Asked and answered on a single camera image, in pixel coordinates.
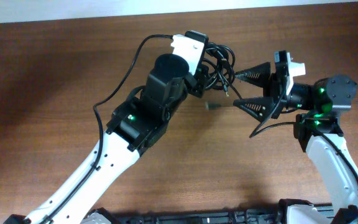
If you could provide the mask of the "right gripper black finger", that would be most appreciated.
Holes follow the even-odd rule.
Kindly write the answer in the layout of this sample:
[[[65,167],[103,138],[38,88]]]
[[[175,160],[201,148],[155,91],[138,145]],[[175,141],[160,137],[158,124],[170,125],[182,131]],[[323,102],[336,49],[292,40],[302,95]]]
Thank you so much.
[[[271,117],[274,102],[272,97],[257,97],[234,100],[233,105],[257,121],[263,122]]]
[[[241,70],[235,73],[238,80],[250,83],[252,85],[264,88],[269,83],[271,65],[265,62],[252,68]]]

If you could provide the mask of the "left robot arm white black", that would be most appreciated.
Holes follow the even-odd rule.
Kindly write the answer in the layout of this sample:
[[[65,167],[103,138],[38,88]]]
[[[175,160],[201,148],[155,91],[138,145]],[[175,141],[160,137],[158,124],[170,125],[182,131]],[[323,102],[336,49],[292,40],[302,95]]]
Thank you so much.
[[[159,56],[145,85],[133,89],[100,130],[92,152],[43,204],[6,223],[82,223],[109,186],[165,133],[188,95],[200,92],[202,55]]]

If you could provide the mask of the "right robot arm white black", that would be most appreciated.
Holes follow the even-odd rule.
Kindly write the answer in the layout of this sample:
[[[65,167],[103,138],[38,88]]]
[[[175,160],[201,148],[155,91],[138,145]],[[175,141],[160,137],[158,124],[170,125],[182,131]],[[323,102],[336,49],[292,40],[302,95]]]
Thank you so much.
[[[234,106],[260,122],[252,136],[266,131],[263,124],[277,118],[282,109],[302,110],[292,122],[293,134],[321,176],[334,216],[322,216],[305,200],[283,199],[280,222],[358,223],[358,168],[340,127],[340,116],[350,110],[357,83],[345,75],[323,78],[314,85],[294,82],[305,73],[305,65],[296,62],[278,62],[274,73],[268,62],[237,72],[236,78],[261,87],[264,95],[235,100]]]

